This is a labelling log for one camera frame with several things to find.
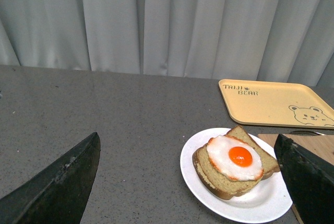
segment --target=bear illustration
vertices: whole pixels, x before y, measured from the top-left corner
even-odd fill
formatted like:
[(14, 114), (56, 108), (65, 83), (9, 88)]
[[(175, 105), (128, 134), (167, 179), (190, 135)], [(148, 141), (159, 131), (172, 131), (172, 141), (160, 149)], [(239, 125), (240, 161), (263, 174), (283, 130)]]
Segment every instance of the bear illustration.
[(324, 115), (319, 108), (299, 108), (291, 105), (289, 109), (294, 112), (295, 119), (305, 125), (334, 126), (334, 120)]

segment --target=sandwich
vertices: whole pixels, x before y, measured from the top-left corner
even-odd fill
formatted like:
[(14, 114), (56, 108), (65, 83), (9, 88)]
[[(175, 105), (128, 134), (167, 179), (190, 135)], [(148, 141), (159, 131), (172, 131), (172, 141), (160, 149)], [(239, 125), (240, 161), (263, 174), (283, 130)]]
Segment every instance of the sandwich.
[(280, 171), (277, 160), (240, 125), (198, 148), (193, 165), (205, 187), (221, 199), (242, 196)]

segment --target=yellow tray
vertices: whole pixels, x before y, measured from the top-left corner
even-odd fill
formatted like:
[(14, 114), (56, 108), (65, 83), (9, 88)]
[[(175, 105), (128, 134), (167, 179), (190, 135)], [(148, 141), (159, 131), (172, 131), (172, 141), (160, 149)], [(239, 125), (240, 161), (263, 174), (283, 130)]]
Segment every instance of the yellow tray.
[(334, 110), (307, 86), (222, 79), (219, 88), (238, 123), (334, 129)]

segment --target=gray countertop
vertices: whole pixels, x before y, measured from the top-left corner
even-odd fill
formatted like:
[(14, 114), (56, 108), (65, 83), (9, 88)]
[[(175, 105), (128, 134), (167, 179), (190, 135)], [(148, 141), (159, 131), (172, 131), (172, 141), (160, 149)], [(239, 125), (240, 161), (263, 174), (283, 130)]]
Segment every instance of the gray countertop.
[[(333, 89), (313, 89), (334, 106)], [(235, 223), (203, 205), (180, 170), (191, 136), (237, 124), (217, 80), (0, 65), (0, 91), (0, 197), (96, 131), (101, 158), (81, 223)], [(298, 222), (289, 210), (270, 223)]]

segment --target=white plate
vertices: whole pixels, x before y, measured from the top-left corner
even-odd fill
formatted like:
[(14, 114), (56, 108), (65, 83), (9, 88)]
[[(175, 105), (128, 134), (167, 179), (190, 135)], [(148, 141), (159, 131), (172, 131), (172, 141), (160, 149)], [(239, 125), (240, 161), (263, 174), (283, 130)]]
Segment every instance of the white plate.
[[(251, 191), (240, 197), (223, 200), (213, 195), (199, 179), (193, 166), (193, 153), (211, 137), (226, 134), (229, 128), (211, 128), (191, 137), (184, 145), (181, 158), (181, 172), (192, 193), (209, 209), (231, 220), (244, 223), (263, 223), (284, 215), (292, 201), (281, 173), (260, 181)], [(257, 144), (275, 157), (271, 146), (251, 135)]]

